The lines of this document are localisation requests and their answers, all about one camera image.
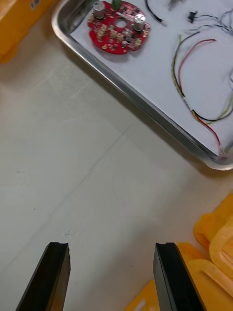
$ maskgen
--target white paper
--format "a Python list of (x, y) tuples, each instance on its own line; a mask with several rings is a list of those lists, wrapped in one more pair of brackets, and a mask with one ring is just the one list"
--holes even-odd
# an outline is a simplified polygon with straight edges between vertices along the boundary
[[(89, 37), (87, 17), (71, 36), (97, 57), (108, 68), (157, 106), (179, 126), (190, 133), (200, 143), (218, 155), (218, 145), (214, 135), (191, 115), (179, 96), (171, 77), (171, 62), (178, 45), (178, 36), (187, 35), (184, 30), (196, 28), (211, 20), (187, 21), (189, 11), (199, 14), (220, 16), (233, 4), (228, 0), (186, 0), (178, 3), (170, 12), (167, 2), (148, 0), (152, 11), (168, 24), (163, 27), (156, 22), (145, 7), (144, 0), (130, 1), (146, 15), (151, 25), (150, 35), (144, 46), (137, 52), (125, 55), (111, 55), (96, 48)], [(190, 106), (200, 115), (214, 119), (222, 112), (230, 94), (228, 74), (233, 67), (233, 35), (220, 29), (203, 31), (184, 43), (177, 59), (177, 67), (187, 51), (202, 39), (214, 38), (215, 43), (204, 43), (194, 50), (185, 62), (181, 77), (185, 96)], [(225, 147), (233, 139), (233, 114), (211, 127), (218, 134)]]

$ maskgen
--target electrolytic capacitor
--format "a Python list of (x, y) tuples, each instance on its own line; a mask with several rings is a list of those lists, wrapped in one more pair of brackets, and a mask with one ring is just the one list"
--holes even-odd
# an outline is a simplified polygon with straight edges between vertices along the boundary
[(143, 14), (136, 14), (133, 19), (133, 29), (142, 31), (145, 25), (146, 17)]
[(104, 9), (105, 9), (105, 5), (103, 2), (101, 1), (97, 1), (94, 3), (93, 5), (93, 14), (96, 18), (103, 18), (104, 17)]

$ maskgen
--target yellow bin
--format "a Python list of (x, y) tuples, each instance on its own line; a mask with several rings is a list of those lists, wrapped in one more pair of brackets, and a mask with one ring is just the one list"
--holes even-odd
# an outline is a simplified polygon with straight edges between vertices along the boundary
[(12, 59), (17, 45), (54, 0), (0, 0), (0, 63)]

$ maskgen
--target central hole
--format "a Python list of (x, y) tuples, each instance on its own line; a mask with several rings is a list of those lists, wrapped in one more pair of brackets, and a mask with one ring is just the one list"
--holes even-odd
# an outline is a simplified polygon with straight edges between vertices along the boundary
[(127, 25), (127, 22), (125, 21), (125, 19), (124, 18), (118, 18), (117, 20), (116, 20), (116, 23), (115, 23), (115, 25), (117, 26), (117, 27), (119, 27), (119, 28), (125, 28), (125, 26)]

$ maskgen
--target metal tray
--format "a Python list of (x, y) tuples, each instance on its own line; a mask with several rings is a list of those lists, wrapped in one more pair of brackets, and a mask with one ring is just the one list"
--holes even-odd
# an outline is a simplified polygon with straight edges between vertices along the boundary
[(57, 37), (207, 166), (220, 171), (232, 170), (232, 156), (221, 158), (212, 153), (70, 36), (91, 10), (94, 2), (94, 0), (60, 1), (51, 21)]

